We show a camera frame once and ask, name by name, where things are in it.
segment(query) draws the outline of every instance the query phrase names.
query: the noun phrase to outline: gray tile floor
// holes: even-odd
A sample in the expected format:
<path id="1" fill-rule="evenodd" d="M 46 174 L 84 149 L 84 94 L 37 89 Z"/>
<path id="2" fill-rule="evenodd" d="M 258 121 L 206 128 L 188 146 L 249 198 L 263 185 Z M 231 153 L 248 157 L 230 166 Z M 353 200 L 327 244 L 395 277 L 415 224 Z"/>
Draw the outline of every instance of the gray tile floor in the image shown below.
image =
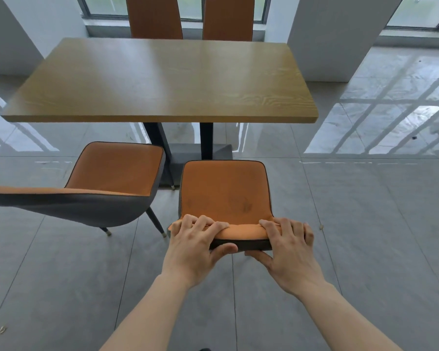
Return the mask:
<path id="1" fill-rule="evenodd" d="M 0 77 L 0 110 L 24 81 Z M 329 282 L 406 350 L 439 350 L 439 50 L 373 48 L 349 84 L 310 83 L 316 124 L 216 123 L 215 142 L 267 168 L 275 216 L 316 230 Z M 166 123 L 172 143 L 197 123 Z M 95 140 L 145 143 L 141 123 L 7 123 L 0 184 L 62 187 Z M 165 226 L 178 191 L 152 205 Z M 0 351 L 97 350 L 161 270 L 145 215 L 104 233 L 0 208 Z M 303 306 L 256 261 L 224 258 L 188 295 L 169 349 L 327 350 Z"/>

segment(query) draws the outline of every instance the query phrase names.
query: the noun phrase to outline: chair backrest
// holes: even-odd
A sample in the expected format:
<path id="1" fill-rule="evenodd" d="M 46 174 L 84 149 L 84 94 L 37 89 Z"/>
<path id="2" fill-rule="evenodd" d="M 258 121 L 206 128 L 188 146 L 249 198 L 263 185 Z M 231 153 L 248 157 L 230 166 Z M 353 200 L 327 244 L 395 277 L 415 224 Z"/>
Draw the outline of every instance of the chair backrest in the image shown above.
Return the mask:
<path id="1" fill-rule="evenodd" d="M 182 39 L 177 0 L 126 0 L 132 38 Z"/>
<path id="2" fill-rule="evenodd" d="M 267 172 L 251 160 L 189 161 L 182 172 L 181 217 L 206 215 L 230 224 L 273 220 Z"/>
<path id="3" fill-rule="evenodd" d="M 204 40 L 252 41 L 255 0 L 205 0 Z"/>

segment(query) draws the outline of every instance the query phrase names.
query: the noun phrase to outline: windowsill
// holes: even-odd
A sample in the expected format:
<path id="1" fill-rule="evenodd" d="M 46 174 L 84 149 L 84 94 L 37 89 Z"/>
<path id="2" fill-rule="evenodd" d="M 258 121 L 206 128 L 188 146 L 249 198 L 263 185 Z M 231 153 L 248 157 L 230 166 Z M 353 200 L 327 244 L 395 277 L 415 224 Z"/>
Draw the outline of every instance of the windowsill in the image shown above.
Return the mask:
<path id="1" fill-rule="evenodd" d="M 130 25 L 128 20 L 84 19 L 88 35 L 97 38 L 130 38 Z M 182 34 L 184 39 L 202 39 L 202 22 L 182 21 Z M 252 41 L 263 41 L 266 25 L 254 23 Z"/>
<path id="2" fill-rule="evenodd" d="M 374 43 L 385 47 L 439 48 L 439 32 L 384 29 Z"/>

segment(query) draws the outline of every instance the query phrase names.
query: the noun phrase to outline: black table leg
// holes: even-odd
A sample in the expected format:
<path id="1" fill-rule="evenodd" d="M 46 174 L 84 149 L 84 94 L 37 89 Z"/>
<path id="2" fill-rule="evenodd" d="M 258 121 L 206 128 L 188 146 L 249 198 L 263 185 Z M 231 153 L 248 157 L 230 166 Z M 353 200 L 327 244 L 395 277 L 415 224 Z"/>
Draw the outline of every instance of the black table leg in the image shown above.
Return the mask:
<path id="1" fill-rule="evenodd" d="M 213 160 L 213 123 L 200 123 L 202 160 Z"/>
<path id="2" fill-rule="evenodd" d="M 167 179 L 170 183 L 172 189 L 174 189 L 174 178 L 172 177 L 171 172 L 171 161 L 172 154 L 171 149 L 169 148 L 168 141 L 166 140 L 166 135 L 164 134 L 164 129 L 161 123 L 145 123 L 146 133 L 148 134 L 151 144 L 160 146 L 164 149 L 164 153 L 166 154 L 166 161 L 164 162 L 164 173 L 167 176 Z"/>

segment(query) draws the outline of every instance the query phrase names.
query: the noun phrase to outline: glass pane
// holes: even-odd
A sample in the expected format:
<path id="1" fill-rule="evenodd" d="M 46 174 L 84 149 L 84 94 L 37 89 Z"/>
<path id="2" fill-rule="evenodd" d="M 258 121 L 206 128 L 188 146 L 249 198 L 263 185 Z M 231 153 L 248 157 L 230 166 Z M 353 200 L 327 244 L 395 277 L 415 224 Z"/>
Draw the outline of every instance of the glass pane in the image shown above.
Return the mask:
<path id="1" fill-rule="evenodd" d="M 86 0 L 92 14 L 128 15 L 125 0 Z"/>
<path id="2" fill-rule="evenodd" d="M 202 19 L 202 0 L 177 0 L 181 18 Z"/>
<path id="3" fill-rule="evenodd" d="M 265 7 L 265 0 L 255 0 L 254 21 L 262 21 L 264 7 Z"/>
<path id="4" fill-rule="evenodd" d="M 430 27 L 439 24 L 439 0 L 403 0 L 387 26 Z"/>

